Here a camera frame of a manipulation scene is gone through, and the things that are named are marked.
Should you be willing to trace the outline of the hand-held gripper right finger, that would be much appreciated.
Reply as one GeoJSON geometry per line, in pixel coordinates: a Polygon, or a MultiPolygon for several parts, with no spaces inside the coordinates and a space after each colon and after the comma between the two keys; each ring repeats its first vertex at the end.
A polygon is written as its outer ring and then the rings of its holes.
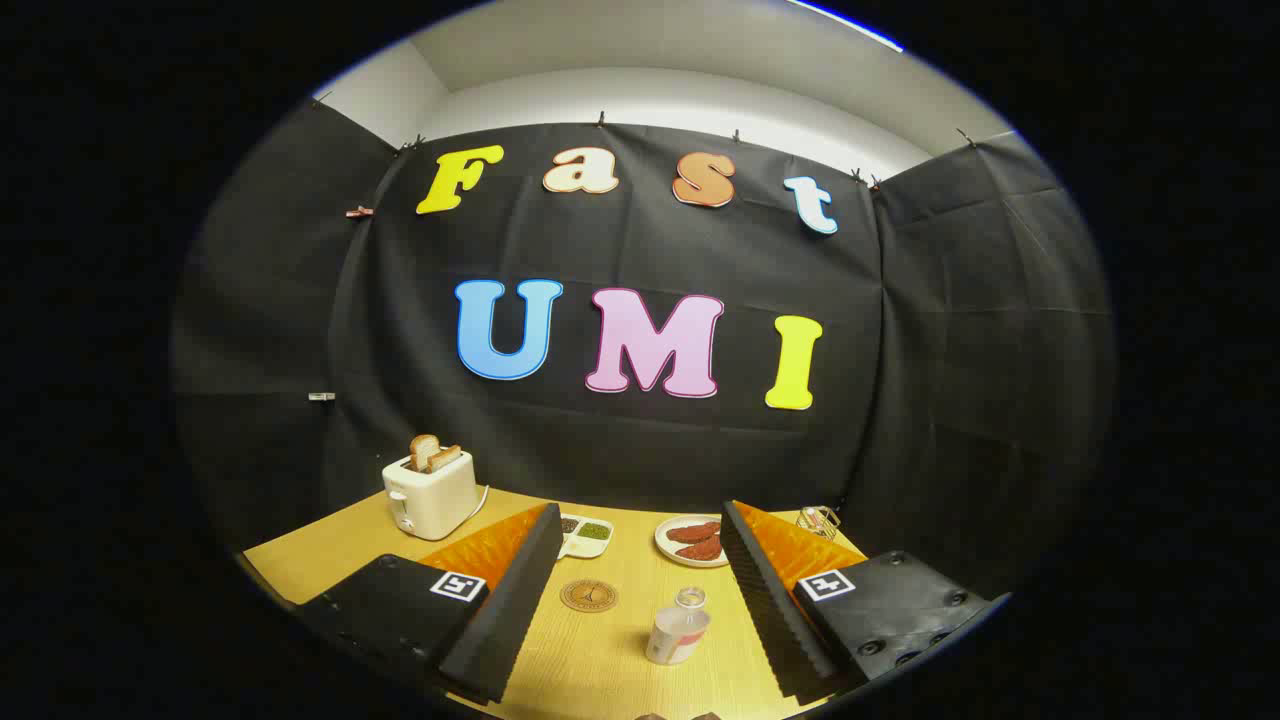
{"type": "Polygon", "coordinates": [[[721,538],[780,689],[800,701],[886,685],[1006,602],[911,553],[868,559],[736,500],[721,538]]]}

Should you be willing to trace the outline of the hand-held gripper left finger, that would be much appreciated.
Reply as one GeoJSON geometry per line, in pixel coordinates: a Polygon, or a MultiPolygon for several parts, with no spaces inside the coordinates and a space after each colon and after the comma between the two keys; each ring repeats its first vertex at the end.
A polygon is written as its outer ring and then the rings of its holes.
{"type": "Polygon", "coordinates": [[[499,702],[561,528],[558,503],[539,503],[419,560],[384,553],[294,615],[402,685],[499,702]]]}

